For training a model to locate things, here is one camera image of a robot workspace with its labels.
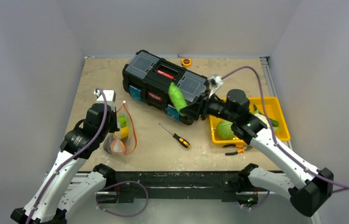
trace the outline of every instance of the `white wall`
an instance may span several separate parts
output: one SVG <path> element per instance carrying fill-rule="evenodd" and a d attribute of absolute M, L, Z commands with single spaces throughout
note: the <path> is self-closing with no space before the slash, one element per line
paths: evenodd
<path fill-rule="evenodd" d="M 272 54 L 300 0 L 57 0 L 83 53 Z"/>
<path fill-rule="evenodd" d="M 349 183 L 349 0 L 304 0 L 270 58 L 294 150 Z M 349 223 L 349 192 L 320 209 Z"/>
<path fill-rule="evenodd" d="M 83 62 L 55 1 L 0 1 L 0 223 L 51 167 Z"/>

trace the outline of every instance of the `tape measure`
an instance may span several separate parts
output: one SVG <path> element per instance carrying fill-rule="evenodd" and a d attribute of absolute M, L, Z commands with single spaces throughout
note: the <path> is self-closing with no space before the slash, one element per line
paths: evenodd
<path fill-rule="evenodd" d="M 190 58 L 182 58 L 182 59 L 181 59 L 181 64 L 182 64 L 184 67 L 188 68 L 188 67 L 191 66 L 192 62 L 191 62 L 191 59 L 190 59 Z"/>

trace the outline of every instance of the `yellow plastic tray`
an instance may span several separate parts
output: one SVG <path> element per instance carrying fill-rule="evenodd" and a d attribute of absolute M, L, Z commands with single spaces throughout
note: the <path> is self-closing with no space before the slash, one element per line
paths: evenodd
<path fill-rule="evenodd" d="M 253 105 L 256 105 L 257 108 L 263 113 L 262 102 L 260 97 L 248 97 L 250 100 L 250 112 L 254 112 Z M 289 141 L 290 133 L 287 128 L 287 124 L 285 122 L 285 118 L 283 116 L 282 108 L 280 107 L 279 100 L 276 97 L 264 97 L 266 112 L 268 113 L 268 117 L 279 122 L 279 130 L 276 132 L 276 136 L 281 141 Z M 209 116 L 210 127 L 211 127 L 211 135 L 214 144 L 217 145 L 225 145 L 225 144 L 237 144 L 237 145 L 245 145 L 246 143 L 243 140 L 238 139 L 237 137 L 231 140 L 222 140 L 216 133 L 215 128 L 217 124 L 222 121 L 222 119 Z"/>

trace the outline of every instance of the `screwdriver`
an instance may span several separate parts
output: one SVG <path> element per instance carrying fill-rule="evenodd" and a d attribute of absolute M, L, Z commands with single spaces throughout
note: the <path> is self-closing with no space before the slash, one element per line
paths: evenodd
<path fill-rule="evenodd" d="M 178 136 L 176 133 L 171 132 L 169 129 L 165 128 L 163 125 L 159 124 L 162 128 L 164 128 L 167 132 L 169 132 L 173 138 L 175 138 L 179 143 L 181 143 L 182 146 L 189 148 L 191 145 L 189 144 L 189 142 L 183 138 L 181 138 L 180 136 Z"/>

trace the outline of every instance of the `black toolbox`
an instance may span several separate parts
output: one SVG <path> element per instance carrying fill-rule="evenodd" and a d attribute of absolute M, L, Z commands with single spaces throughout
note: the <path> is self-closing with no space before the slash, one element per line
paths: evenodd
<path fill-rule="evenodd" d="M 167 94 L 174 82 L 188 103 L 198 100 L 208 90 L 205 76 L 166 61 L 146 50 L 140 50 L 122 70 L 123 88 L 132 98 L 154 106 L 175 120 L 191 125 L 194 120 L 179 115 Z"/>

